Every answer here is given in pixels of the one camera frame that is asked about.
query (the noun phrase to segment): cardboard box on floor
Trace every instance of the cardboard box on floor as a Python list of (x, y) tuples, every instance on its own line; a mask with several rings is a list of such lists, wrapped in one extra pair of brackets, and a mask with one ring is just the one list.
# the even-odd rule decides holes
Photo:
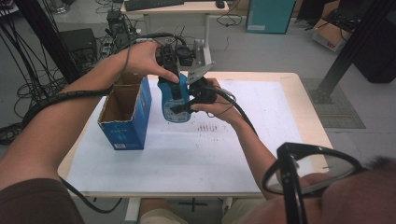
[[(338, 8), (340, 1), (334, 1), (326, 4), (323, 8), (322, 18), (327, 18), (329, 14)], [(351, 33), (335, 26), (323, 19), (320, 19), (313, 28), (312, 39), (320, 45), (334, 52), (344, 47)]]
[(129, 75), (121, 77), (107, 96), (98, 124), (116, 150), (145, 146), (151, 93), (149, 81)]

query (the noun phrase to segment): mouse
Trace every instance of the mouse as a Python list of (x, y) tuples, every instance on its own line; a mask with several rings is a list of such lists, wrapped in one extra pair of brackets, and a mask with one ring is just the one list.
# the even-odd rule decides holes
[(216, 7), (217, 7), (217, 8), (224, 8), (224, 7), (225, 7), (225, 6), (224, 6), (224, 2), (223, 2), (223, 1), (217, 0), (217, 1), (216, 1)]

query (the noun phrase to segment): white paper sheet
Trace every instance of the white paper sheet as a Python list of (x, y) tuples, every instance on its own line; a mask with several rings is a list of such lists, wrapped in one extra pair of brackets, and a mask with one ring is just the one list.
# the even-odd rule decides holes
[[(260, 139), (276, 154), (284, 142), (301, 143), (278, 82), (222, 80), (236, 96)], [(257, 193), (242, 148), (226, 122), (193, 113), (186, 123), (163, 118), (161, 91), (152, 95), (144, 150), (116, 151), (97, 124), (104, 99), (92, 113), (67, 180), (80, 191), (157, 194)]]

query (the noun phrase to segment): eyeglasses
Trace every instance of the eyeglasses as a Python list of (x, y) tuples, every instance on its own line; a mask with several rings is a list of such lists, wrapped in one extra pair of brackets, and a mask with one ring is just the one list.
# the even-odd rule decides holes
[[(262, 177), (262, 187), (284, 195), (289, 224), (307, 223), (303, 195), (320, 196), (331, 183), (364, 170), (353, 157), (326, 147), (285, 143), (276, 153), (277, 161)], [(327, 165), (313, 170), (318, 160)]]

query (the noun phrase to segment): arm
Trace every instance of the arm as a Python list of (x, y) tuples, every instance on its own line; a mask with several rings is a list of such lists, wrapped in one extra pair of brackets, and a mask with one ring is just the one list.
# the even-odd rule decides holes
[[(213, 81), (214, 86), (219, 86), (219, 83), (215, 79), (211, 81)], [(257, 186), (262, 191), (262, 194), (266, 199), (277, 197), (278, 195), (265, 191), (262, 188), (262, 176), (276, 161), (276, 158), (244, 121), (239, 112), (234, 107), (228, 109), (229, 107), (230, 104), (224, 98), (218, 96), (218, 99), (212, 105), (197, 104), (192, 105), (191, 109), (209, 112), (218, 119), (226, 121), (233, 127), (244, 151), (250, 171), (253, 174)]]
[[(62, 92), (107, 89), (120, 77), (121, 71), (125, 76), (153, 74), (178, 82), (174, 74), (155, 62), (158, 47), (157, 43), (146, 42), (110, 56)], [(59, 179), (60, 163), (99, 101), (100, 97), (69, 100), (38, 113), (0, 160), (0, 189), (32, 178)]]

